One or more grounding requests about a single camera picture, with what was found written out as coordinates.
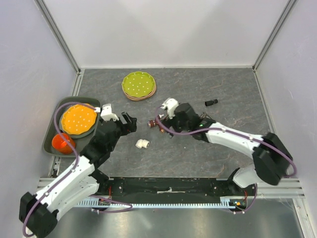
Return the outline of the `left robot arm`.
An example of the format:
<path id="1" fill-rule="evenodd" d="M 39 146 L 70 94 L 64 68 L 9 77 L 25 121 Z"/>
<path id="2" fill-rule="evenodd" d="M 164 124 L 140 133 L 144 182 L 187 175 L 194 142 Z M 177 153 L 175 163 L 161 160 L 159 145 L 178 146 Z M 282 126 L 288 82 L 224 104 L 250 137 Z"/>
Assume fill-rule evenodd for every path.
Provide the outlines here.
<path id="1" fill-rule="evenodd" d="M 122 113 L 123 123 L 115 114 L 103 116 L 95 135 L 84 149 L 75 153 L 74 162 L 55 180 L 35 194 L 20 199 L 19 220 L 28 238 L 44 238 L 53 231 L 61 217 L 87 196 L 107 193 L 109 177 L 99 170 L 120 137 L 137 130 L 137 119 Z"/>

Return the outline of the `white elbow pipe fitting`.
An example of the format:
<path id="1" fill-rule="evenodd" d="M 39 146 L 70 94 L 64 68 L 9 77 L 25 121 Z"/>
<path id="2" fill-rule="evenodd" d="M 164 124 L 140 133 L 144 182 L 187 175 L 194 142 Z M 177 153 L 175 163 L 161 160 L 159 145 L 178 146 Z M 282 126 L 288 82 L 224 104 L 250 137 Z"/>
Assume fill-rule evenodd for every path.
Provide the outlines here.
<path id="1" fill-rule="evenodd" d="M 148 140 L 139 139 L 139 140 L 136 142 L 135 146 L 136 146 L 137 148 L 139 148 L 139 149 L 141 149 L 141 148 L 147 149 L 148 146 L 149 146 L 149 144 L 150 144 L 150 142 L 149 142 Z"/>

